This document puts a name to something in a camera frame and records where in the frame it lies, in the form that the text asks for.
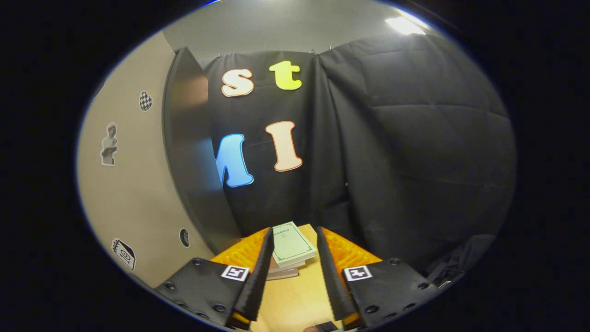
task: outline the book stack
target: book stack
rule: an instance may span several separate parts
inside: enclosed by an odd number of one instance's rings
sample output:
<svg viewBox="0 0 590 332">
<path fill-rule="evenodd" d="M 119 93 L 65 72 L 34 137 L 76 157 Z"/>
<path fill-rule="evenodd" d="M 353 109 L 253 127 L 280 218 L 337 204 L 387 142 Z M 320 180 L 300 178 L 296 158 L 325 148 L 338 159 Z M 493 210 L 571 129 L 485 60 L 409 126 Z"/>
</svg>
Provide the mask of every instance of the book stack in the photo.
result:
<svg viewBox="0 0 590 332">
<path fill-rule="evenodd" d="M 317 249 L 293 222 L 273 226 L 273 236 L 274 251 L 266 280 L 298 276 L 306 260 L 317 255 Z"/>
</svg>

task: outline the checkered sticker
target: checkered sticker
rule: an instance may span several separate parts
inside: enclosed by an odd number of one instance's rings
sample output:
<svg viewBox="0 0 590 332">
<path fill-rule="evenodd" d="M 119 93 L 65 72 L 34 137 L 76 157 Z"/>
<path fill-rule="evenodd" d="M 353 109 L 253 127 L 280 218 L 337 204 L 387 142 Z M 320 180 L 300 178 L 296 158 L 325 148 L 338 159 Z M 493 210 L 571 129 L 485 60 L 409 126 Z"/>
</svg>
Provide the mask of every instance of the checkered sticker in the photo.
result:
<svg viewBox="0 0 590 332">
<path fill-rule="evenodd" d="M 346 275 L 346 280 L 348 281 L 357 281 L 373 277 L 366 265 L 356 266 L 354 268 L 346 268 L 344 269 L 344 274 Z"/>
<path fill-rule="evenodd" d="M 248 268 L 242 268 L 240 266 L 228 265 L 227 268 L 225 268 L 225 271 L 221 274 L 221 276 L 227 279 L 244 281 L 248 276 L 249 270 L 250 269 Z"/>
<path fill-rule="evenodd" d="M 139 95 L 139 108 L 141 108 L 142 111 L 147 112 L 152 107 L 152 104 L 152 97 L 146 91 L 142 91 Z"/>
</svg>

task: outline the bust statue sticker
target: bust statue sticker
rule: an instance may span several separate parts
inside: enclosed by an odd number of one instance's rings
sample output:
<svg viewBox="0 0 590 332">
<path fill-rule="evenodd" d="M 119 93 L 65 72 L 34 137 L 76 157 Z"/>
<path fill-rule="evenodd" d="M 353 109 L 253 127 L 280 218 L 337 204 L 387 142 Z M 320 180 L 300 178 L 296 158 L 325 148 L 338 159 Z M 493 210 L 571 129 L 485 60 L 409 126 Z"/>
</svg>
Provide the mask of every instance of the bust statue sticker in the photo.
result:
<svg viewBox="0 0 590 332">
<path fill-rule="evenodd" d="M 102 164 L 104 166 L 114 166 L 113 154 L 117 152 L 117 125 L 114 122 L 107 126 L 107 136 L 103 138 L 103 149 L 100 150 Z"/>
</svg>

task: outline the black fabric backdrop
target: black fabric backdrop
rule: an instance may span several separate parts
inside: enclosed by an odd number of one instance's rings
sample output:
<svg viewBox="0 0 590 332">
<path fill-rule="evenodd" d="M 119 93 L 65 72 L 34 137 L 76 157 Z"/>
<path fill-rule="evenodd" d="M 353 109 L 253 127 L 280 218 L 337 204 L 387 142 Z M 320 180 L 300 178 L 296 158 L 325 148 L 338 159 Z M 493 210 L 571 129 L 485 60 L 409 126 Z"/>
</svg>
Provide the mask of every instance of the black fabric backdrop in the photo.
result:
<svg viewBox="0 0 590 332">
<path fill-rule="evenodd" d="M 268 68 L 300 67 L 297 90 Z M 254 182 L 224 186 L 242 235 L 293 220 L 324 226 L 414 268 L 476 234 L 496 234 L 512 200 L 516 148 L 486 75 L 452 41 L 382 35 L 317 56 L 265 51 L 200 61 L 215 112 L 213 145 L 241 133 Z M 221 93 L 221 77 L 249 69 L 254 91 Z M 293 121 L 303 165 L 274 170 L 264 128 Z"/>
</svg>

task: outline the table surface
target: table surface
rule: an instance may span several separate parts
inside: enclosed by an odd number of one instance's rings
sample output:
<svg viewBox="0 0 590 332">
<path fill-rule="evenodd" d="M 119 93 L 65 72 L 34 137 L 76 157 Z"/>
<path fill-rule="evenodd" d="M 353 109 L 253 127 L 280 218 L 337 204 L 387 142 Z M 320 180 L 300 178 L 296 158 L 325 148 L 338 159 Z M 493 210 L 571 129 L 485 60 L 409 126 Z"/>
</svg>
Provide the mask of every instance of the table surface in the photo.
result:
<svg viewBox="0 0 590 332">
<path fill-rule="evenodd" d="M 311 225 L 299 229 L 317 248 L 317 234 Z M 250 324 L 250 331 L 303 332 L 306 327 L 328 321 L 342 328 L 342 321 L 334 321 L 320 257 L 316 255 L 299 268 L 299 276 L 266 282 L 258 318 Z"/>
</svg>

